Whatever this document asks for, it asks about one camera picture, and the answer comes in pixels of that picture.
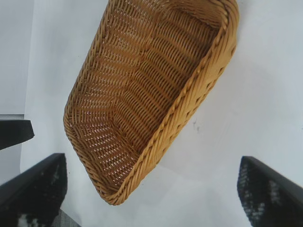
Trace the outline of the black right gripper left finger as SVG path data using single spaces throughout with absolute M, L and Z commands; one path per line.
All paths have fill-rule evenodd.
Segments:
M 54 153 L 0 186 L 2 227 L 50 227 L 67 193 L 67 164 Z

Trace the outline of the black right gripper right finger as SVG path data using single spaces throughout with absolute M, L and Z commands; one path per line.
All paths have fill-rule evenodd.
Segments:
M 303 189 L 251 156 L 241 158 L 237 192 L 253 227 L 301 227 Z

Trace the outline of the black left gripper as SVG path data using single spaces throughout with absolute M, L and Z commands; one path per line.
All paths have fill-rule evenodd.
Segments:
M 30 120 L 1 120 L 0 149 L 5 149 L 35 136 Z

